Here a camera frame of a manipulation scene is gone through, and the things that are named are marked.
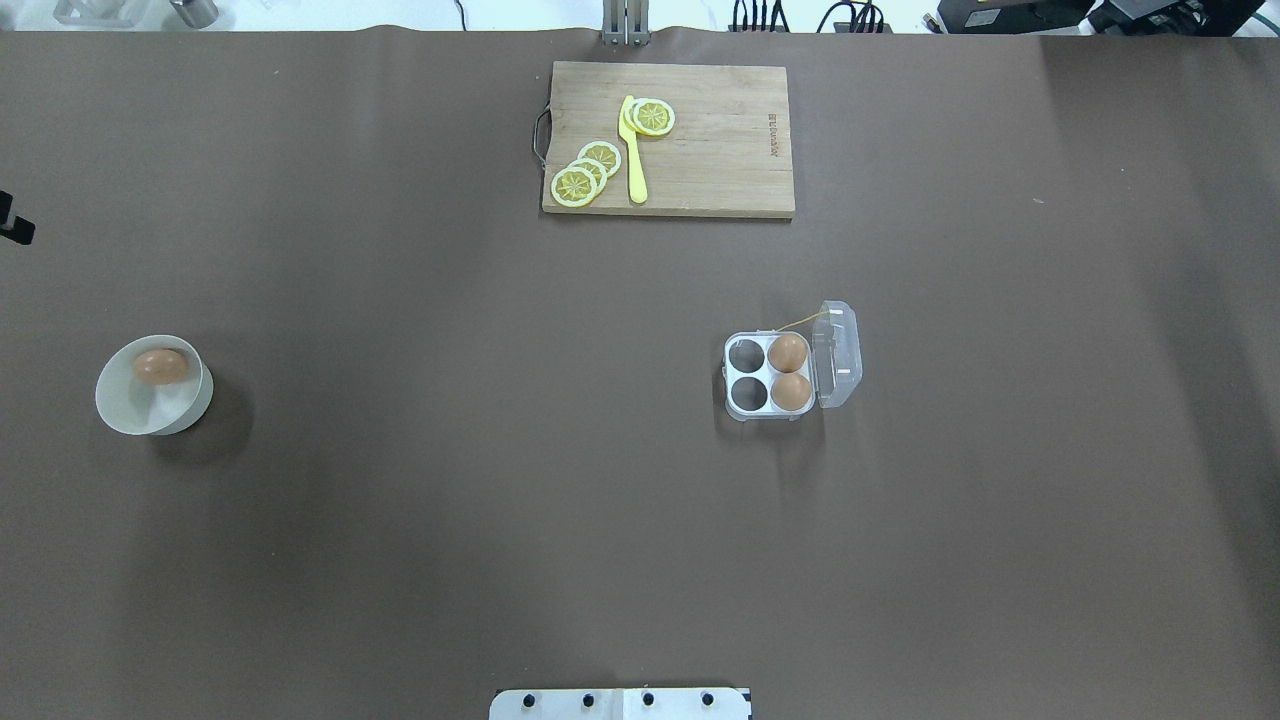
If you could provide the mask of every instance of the egg carton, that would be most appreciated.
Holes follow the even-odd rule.
[[[579,688],[502,691],[489,720],[750,720],[746,688]]]
[[[809,397],[796,410],[773,396],[774,383],[787,373],[773,366],[769,348],[785,336],[803,340],[806,351],[795,374],[808,382]],[[735,420],[797,420],[814,405],[840,407],[863,379],[858,318],[847,302],[827,300],[814,316],[812,337],[790,331],[733,333],[724,341],[722,363],[724,410]]]

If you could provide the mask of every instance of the plastic egg carton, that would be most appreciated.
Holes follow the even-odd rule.
[[[799,410],[786,410],[773,398],[773,383],[786,373],[769,363],[769,348],[783,336],[804,341],[805,361],[796,374],[809,382],[809,398]],[[724,341],[724,409],[736,420],[795,420],[813,407],[813,347],[800,333],[755,331],[733,333]]]
[[[786,373],[769,363],[769,347],[796,334],[808,350],[796,373],[809,380],[809,398],[797,410],[785,410],[773,398],[773,383]],[[724,410],[735,420],[796,420],[814,405],[840,407],[863,379],[858,319],[841,300],[827,300],[814,316],[810,337],[780,331],[733,333],[724,341]]]

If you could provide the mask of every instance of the egg carton lid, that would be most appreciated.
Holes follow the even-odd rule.
[[[858,318],[844,300],[824,300],[813,322],[813,369],[818,405],[840,407],[863,382]]]

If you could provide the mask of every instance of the egg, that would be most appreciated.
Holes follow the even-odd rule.
[[[177,350],[148,350],[133,359],[133,377],[152,386],[166,386],[187,377],[187,359]]]
[[[809,359],[809,348],[804,338],[796,333],[786,333],[769,346],[769,365],[780,373],[795,373]]]
[[[773,395],[774,405],[783,410],[794,411],[809,402],[809,396],[813,395],[813,386],[800,373],[787,373],[773,380],[771,393]]]

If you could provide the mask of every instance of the metal cylinder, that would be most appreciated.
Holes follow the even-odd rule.
[[[214,0],[169,0],[169,4],[178,12],[182,22],[196,29],[206,28],[218,19],[218,5],[214,5]]]

